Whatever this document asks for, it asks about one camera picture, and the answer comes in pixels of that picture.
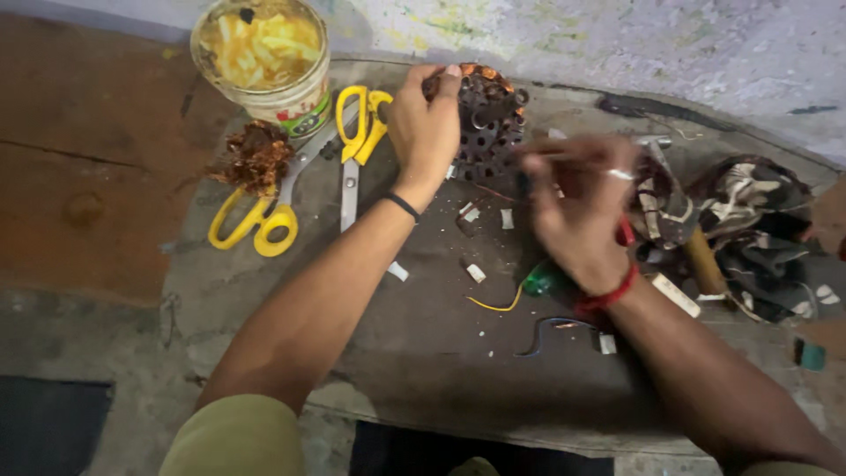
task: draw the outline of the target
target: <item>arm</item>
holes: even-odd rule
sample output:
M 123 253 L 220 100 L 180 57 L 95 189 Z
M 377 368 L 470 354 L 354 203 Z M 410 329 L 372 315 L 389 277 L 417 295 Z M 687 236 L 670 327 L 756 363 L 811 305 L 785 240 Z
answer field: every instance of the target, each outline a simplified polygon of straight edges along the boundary
M 544 142 L 524 152 L 541 242 L 586 293 L 617 289 L 629 260 L 613 233 L 631 184 L 605 171 L 632 170 L 637 149 L 624 137 L 586 137 Z M 567 153 L 590 167 L 557 164 L 553 170 L 533 152 Z M 561 201 L 554 183 L 566 196 Z M 646 280 L 636 277 L 608 311 L 646 365 L 667 410 L 724 468 L 787 461 L 846 474 L 843 454 L 783 388 Z
M 787 391 L 642 277 L 609 310 L 669 412 L 723 468 L 789 461 L 846 474 Z
M 459 144 L 460 69 L 450 66 L 441 74 L 438 96 L 427 104 L 420 85 L 436 72 L 432 65 L 413 67 L 388 120 L 401 163 L 393 191 L 418 212 L 434 197 Z M 414 225 L 410 214 L 388 200 L 368 210 L 247 319 L 211 373 L 197 409 L 226 396 L 258 394 L 299 413 L 346 346 Z

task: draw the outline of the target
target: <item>red thread bracelet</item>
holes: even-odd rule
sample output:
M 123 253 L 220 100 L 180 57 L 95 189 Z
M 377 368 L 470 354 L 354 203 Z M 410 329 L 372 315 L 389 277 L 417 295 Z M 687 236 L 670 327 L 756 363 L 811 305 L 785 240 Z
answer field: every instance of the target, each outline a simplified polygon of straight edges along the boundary
M 576 315 L 584 315 L 590 311 L 595 311 L 597 309 L 605 309 L 608 306 L 611 306 L 614 302 L 620 300 L 623 297 L 623 294 L 632 287 L 632 283 L 635 282 L 635 276 L 637 275 L 638 268 L 635 262 L 631 262 L 629 266 L 629 271 L 626 273 L 626 277 L 623 279 L 623 283 L 620 286 L 607 294 L 603 294 L 602 296 L 582 296 L 575 305 L 573 311 Z

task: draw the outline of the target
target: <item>workbench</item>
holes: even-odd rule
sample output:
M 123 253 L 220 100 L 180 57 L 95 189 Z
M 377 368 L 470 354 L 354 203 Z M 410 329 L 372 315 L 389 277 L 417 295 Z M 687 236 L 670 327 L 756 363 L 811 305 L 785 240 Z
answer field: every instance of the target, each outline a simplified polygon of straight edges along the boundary
M 363 84 L 393 93 L 406 69 L 406 64 L 340 58 L 332 61 L 330 76 L 336 90 Z M 568 135 L 669 134 L 673 145 L 665 154 L 683 183 L 742 152 L 792 169 L 815 193 L 837 178 L 837 167 L 822 157 L 689 102 L 661 98 L 719 116 L 738 131 L 662 120 L 687 136 L 703 135 L 686 141 L 653 120 L 596 109 L 602 91 L 518 80 L 514 84 L 525 87 L 531 97 L 525 113 L 527 139 L 545 135 L 550 127 Z M 234 118 L 227 134 L 240 130 L 246 120 L 243 115 Z M 385 138 L 361 171 L 359 214 L 387 190 L 397 170 Z M 293 205 L 299 236 L 287 252 L 273 258 L 255 252 L 252 235 L 227 251 L 212 247 L 206 239 L 209 223 L 232 188 L 211 180 L 199 184 L 172 255 L 161 311 L 163 343 L 184 340 L 198 375 L 210 374 L 239 326 L 274 289 L 338 237 L 340 173 L 339 160 L 316 158 L 300 175 Z M 509 180 L 493 186 L 506 186 Z M 351 418 L 589 456 L 621 451 L 700 455 L 664 418 L 644 369 L 621 339 L 619 353 L 602 355 L 587 328 L 544 329 L 539 355 L 515 357 L 530 347 L 535 321 L 568 315 L 567 304 L 524 296 L 512 312 L 501 313 L 466 298 L 507 305 L 543 256 L 524 202 L 491 197 L 471 225 L 474 236 L 459 230 L 459 210 L 485 195 L 468 182 L 443 184 L 397 255 L 410 277 L 401 282 L 385 274 L 340 361 L 308 405 Z M 248 205 L 243 204 L 243 211 Z M 500 208 L 513 209 L 514 230 L 502 230 Z M 223 233 L 234 225 L 224 224 Z M 464 269 L 472 263 L 487 275 L 481 284 Z M 812 418 L 824 423 L 814 414 L 821 410 L 807 395 L 800 371 L 788 359 L 788 329 L 757 324 L 719 304 L 706 305 L 699 319 L 785 385 Z

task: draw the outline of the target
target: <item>black wristband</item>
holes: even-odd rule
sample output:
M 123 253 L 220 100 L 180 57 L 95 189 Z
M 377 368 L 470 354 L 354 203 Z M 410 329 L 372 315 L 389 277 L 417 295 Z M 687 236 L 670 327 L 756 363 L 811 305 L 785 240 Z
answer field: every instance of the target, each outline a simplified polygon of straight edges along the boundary
M 406 202 L 406 201 L 405 201 L 405 200 L 403 200 L 402 198 L 400 198 L 400 197 L 398 197 L 398 196 L 394 195 L 392 192 L 388 192 L 388 193 L 386 193 L 386 194 L 385 194 L 385 198 L 387 198 L 387 199 L 388 199 L 388 200 L 390 200 L 391 202 L 396 203 L 396 204 L 397 204 L 397 205 L 399 205 L 399 206 L 400 206 L 403 210 L 405 210 L 405 211 L 406 211 L 406 212 L 408 212 L 408 213 L 409 213 L 412 217 L 414 217 L 414 218 L 415 218 L 415 224 L 418 224 L 418 223 L 420 222 L 420 214 L 419 214 L 419 213 L 417 213 L 417 210 L 414 210 L 414 209 L 411 207 L 411 205 L 409 205 L 409 203 L 408 203 L 408 202 Z

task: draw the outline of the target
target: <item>forearm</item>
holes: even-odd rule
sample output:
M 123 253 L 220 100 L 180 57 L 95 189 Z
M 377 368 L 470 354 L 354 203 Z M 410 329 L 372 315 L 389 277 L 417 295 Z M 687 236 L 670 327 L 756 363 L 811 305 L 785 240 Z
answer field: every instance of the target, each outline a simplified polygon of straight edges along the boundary
M 247 319 L 197 408 L 252 393 L 277 398 L 299 412 L 338 359 L 414 224 L 395 203 L 377 202 Z
M 790 395 L 646 280 L 609 309 L 684 432 L 724 467 L 782 460 L 846 473 Z

